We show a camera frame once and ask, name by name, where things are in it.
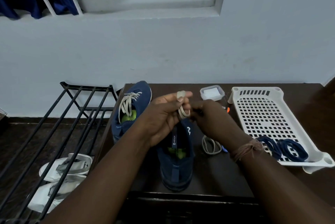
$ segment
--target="person's left hand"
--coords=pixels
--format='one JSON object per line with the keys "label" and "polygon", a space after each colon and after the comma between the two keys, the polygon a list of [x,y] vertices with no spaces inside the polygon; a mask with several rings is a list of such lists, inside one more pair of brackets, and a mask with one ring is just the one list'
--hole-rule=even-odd
{"label": "person's left hand", "polygon": [[150,146],[157,145],[179,122],[178,108],[183,106],[187,114],[190,112],[189,98],[192,96],[192,92],[186,91],[185,97],[179,99],[177,93],[172,93],[152,100],[133,126],[147,134]]}

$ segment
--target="shoe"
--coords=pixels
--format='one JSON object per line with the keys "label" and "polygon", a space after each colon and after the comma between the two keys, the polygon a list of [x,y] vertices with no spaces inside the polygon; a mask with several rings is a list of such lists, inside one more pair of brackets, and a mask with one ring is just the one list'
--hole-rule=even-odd
{"label": "shoe", "polygon": [[191,182],[194,160],[192,138],[192,123],[184,119],[157,145],[162,181],[170,190],[182,191]]}
{"label": "shoe", "polygon": [[[85,178],[85,175],[67,175],[47,213],[50,213],[57,205],[59,205]],[[39,187],[29,202],[28,208],[41,213],[57,183],[58,182],[51,182]]]}
{"label": "shoe", "polygon": [[[44,177],[44,181],[48,182],[57,182],[61,178],[65,168],[67,167],[70,159],[72,158],[73,153],[69,154],[67,158],[61,158],[55,160],[52,164],[50,170],[48,171],[47,175]],[[78,153],[74,163],[72,164],[68,174],[76,174],[76,175],[86,175],[90,170],[91,164],[93,162],[93,158]],[[44,170],[47,168],[49,163],[44,164],[39,171],[39,176],[41,176]]]}
{"label": "shoe", "polygon": [[152,99],[150,86],[145,81],[137,82],[124,95],[111,123],[114,143],[133,125]]}

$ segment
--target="shoe sole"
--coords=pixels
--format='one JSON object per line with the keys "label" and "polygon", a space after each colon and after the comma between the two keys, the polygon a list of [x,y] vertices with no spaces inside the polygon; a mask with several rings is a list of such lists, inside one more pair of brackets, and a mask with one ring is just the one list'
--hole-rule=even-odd
{"label": "shoe sole", "polygon": [[174,183],[170,183],[165,176],[163,175],[163,171],[161,168],[161,177],[162,177],[162,182],[164,184],[164,186],[172,191],[176,191],[176,192],[181,192],[183,190],[185,190],[191,183],[192,180],[192,174],[193,171],[191,172],[190,177],[186,180],[186,182],[180,183],[180,184],[174,184]]}
{"label": "shoe sole", "polygon": [[[151,87],[150,87],[150,93],[151,93],[151,96],[150,96],[149,104],[151,103],[151,100],[152,100],[152,90],[151,90]],[[113,142],[114,142],[114,144],[116,144],[117,141],[118,141],[118,139],[116,139],[115,137],[113,137]]]}

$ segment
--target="blue shoelace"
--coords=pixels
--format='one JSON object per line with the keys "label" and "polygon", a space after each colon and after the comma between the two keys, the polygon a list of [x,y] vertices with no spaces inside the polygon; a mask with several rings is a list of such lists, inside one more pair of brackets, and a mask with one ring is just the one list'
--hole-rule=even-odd
{"label": "blue shoelace", "polygon": [[276,142],[266,136],[262,136],[257,138],[258,141],[264,142],[267,147],[269,148],[269,150],[272,152],[272,157],[275,158],[276,160],[279,160],[281,158],[281,150],[279,148],[279,146],[276,144]]}
{"label": "blue shoelace", "polygon": [[[280,147],[281,151],[283,152],[283,155],[285,155],[287,158],[289,158],[291,161],[294,162],[304,162],[308,158],[308,153],[305,151],[305,149],[297,142],[295,142],[292,139],[281,139],[277,143]],[[294,156],[291,154],[288,147],[293,148],[298,153],[298,156]]]}

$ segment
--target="white wall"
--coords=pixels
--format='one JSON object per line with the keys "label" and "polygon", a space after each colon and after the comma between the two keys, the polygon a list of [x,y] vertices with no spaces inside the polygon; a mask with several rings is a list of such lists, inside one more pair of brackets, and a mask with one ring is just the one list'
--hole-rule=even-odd
{"label": "white wall", "polygon": [[43,116],[61,81],[324,84],[335,74],[334,12],[334,0],[224,0],[216,18],[0,17],[0,108]]}

